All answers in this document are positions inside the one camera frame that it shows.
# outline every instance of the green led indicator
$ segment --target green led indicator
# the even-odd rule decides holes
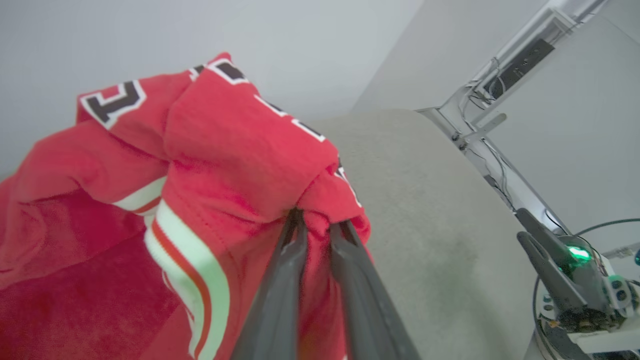
[[[571,252],[571,255],[573,255],[573,258],[581,263],[591,260],[591,254],[580,247],[569,246],[569,251]]]

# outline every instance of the white wall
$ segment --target white wall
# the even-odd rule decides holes
[[[547,0],[425,0],[354,111],[441,105]]]
[[[612,0],[495,109],[508,119],[489,137],[573,232],[640,217],[639,17],[637,0]],[[631,223],[584,237],[605,252],[639,233]],[[611,263],[638,280],[633,258]]]
[[[75,96],[229,51],[300,119],[348,112],[422,0],[4,0],[0,176],[74,123]]]

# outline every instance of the metal bracket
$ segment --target metal bracket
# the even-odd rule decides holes
[[[454,143],[456,143],[460,150],[464,150],[470,143],[484,138],[489,131],[495,129],[496,126],[500,125],[505,120],[507,120],[507,114],[500,113],[489,122],[487,122],[483,127],[480,127],[475,133],[470,133],[467,136],[454,138],[453,141]]]

